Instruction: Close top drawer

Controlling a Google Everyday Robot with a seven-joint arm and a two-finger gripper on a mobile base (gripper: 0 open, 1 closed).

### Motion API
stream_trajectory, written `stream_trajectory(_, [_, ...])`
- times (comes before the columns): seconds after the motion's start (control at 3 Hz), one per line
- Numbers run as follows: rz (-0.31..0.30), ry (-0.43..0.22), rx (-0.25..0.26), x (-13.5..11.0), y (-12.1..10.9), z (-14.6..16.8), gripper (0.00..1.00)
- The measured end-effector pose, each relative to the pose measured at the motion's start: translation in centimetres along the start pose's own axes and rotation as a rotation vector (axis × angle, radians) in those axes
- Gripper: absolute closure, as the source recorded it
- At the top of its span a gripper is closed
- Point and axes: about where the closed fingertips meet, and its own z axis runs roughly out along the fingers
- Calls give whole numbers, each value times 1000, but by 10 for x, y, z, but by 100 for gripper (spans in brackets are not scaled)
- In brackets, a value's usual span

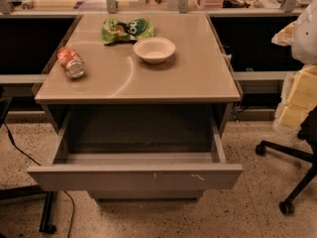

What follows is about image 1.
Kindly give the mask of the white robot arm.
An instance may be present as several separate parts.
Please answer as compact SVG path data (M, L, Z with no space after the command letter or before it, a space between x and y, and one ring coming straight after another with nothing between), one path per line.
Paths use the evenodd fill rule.
M275 34L271 42L291 46L292 57L303 63L301 70L286 75L274 114L273 128L290 133L317 106L317 0L312 0L297 20Z

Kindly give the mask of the yellow white gripper body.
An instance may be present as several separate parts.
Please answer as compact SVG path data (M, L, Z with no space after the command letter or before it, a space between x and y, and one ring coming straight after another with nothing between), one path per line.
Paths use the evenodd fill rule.
M289 72L283 82L281 101L277 105L273 129L297 130L317 106L317 66L306 64L298 72Z

